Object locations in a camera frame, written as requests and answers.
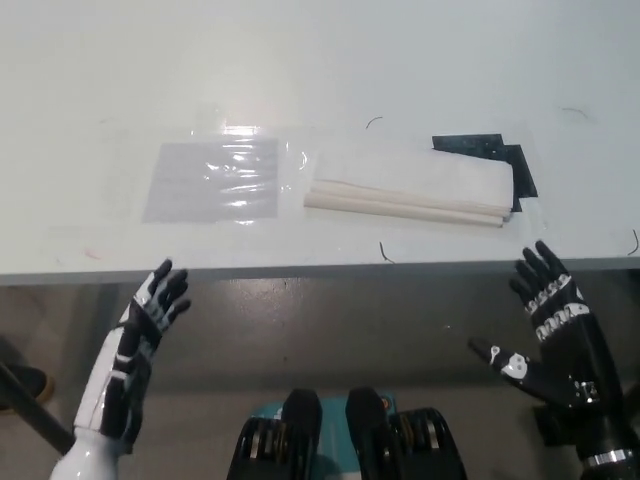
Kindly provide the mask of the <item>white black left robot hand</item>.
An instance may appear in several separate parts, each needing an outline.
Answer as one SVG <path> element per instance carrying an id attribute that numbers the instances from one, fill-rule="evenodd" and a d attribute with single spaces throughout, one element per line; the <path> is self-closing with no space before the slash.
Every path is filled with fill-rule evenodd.
<path id="1" fill-rule="evenodd" d="M 93 431 L 132 452 L 143 422 L 143 407 L 159 345 L 179 315 L 188 271 L 165 259 L 136 290 L 107 333 L 74 419 L 74 435 Z"/>

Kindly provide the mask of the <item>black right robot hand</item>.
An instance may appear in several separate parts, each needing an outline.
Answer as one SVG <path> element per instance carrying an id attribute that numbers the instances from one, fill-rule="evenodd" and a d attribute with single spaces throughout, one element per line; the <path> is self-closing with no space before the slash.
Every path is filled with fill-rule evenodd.
<path id="1" fill-rule="evenodd" d="M 581 460 L 637 449 L 613 357 L 572 274 L 543 241 L 524 249 L 515 269 L 509 285 L 523 304 L 539 357 L 478 337 L 469 348 L 507 383 L 542 401 L 534 415 L 547 445 L 572 445 Z"/>

